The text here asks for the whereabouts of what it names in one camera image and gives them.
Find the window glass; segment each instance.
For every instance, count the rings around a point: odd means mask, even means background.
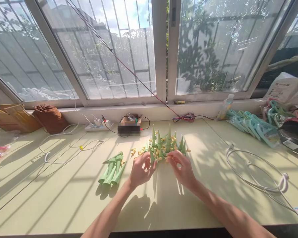
[[[22,101],[74,99],[24,1],[0,1],[0,78]]]
[[[144,97],[150,96],[150,92],[86,26],[78,10],[122,62],[156,93],[151,0],[47,3],[41,5],[42,10],[88,99]]]
[[[241,92],[283,1],[183,0],[176,94]]]
[[[268,89],[281,72],[298,77],[298,14],[256,89]]]

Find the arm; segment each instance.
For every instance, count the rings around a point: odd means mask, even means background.
[[[150,166],[149,152],[135,158],[127,181],[122,185],[122,188],[117,192],[110,203],[88,227],[81,238],[109,237],[109,234],[117,223],[118,215],[127,198],[137,186],[149,181],[156,170],[156,166],[157,162]]]
[[[275,237],[249,215],[204,187],[195,178],[190,160],[180,151],[170,152],[167,158],[178,181],[208,206],[234,238]]]

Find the table surface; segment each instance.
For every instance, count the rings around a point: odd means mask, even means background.
[[[153,122],[165,135],[169,121]],[[226,162],[225,152],[233,143],[237,149],[253,152],[290,176],[286,197],[298,207],[298,155],[273,150],[227,122],[195,120],[171,123],[178,138],[184,135],[193,172],[210,190],[249,214],[262,225],[295,224],[298,217],[263,192],[241,181]],[[128,177],[130,149],[145,146],[152,126],[140,137],[121,138],[110,131],[85,132],[79,127],[73,135],[51,137],[42,148],[50,151],[45,164],[38,145],[47,136],[42,129],[19,138],[10,153],[0,161],[0,236],[26,234],[83,233],[109,203]],[[93,140],[104,140],[99,145]],[[103,188],[98,179],[102,163],[123,151],[127,160],[119,187]],[[261,166],[276,181],[279,175],[267,164],[249,154],[233,153],[235,168],[246,178],[242,159]],[[271,185],[267,176],[255,170],[260,183]],[[139,186],[124,205],[114,231],[146,231],[222,227],[208,208],[176,180],[169,164],[161,162],[151,180]]]

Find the hand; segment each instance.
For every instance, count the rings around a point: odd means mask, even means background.
[[[190,160],[178,150],[168,153],[167,156],[178,181],[192,191],[197,184],[197,180],[193,174]]]
[[[150,166],[150,153],[146,152],[133,160],[132,170],[129,175],[130,186],[135,189],[137,186],[148,182],[157,168],[157,161]]]

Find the white plastic bag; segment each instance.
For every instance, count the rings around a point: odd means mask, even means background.
[[[298,78],[281,72],[280,75],[272,82],[264,100],[272,98],[279,103],[290,102],[293,98],[298,96]]]

